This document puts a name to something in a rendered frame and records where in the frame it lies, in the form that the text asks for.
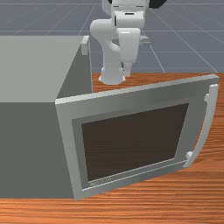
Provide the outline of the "grey microwave door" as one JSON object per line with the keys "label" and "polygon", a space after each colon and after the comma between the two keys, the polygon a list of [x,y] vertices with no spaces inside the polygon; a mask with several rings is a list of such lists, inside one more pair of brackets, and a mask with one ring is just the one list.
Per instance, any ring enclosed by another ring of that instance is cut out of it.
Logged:
{"label": "grey microwave door", "polygon": [[79,200],[189,167],[212,125],[215,74],[56,100]]}

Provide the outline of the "grey microwave oven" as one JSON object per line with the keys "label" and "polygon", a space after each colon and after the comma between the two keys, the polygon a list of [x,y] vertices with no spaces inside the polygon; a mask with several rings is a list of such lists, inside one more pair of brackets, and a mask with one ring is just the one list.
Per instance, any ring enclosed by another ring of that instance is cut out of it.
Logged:
{"label": "grey microwave oven", "polygon": [[0,199],[73,196],[55,101],[92,92],[88,36],[0,36]]}

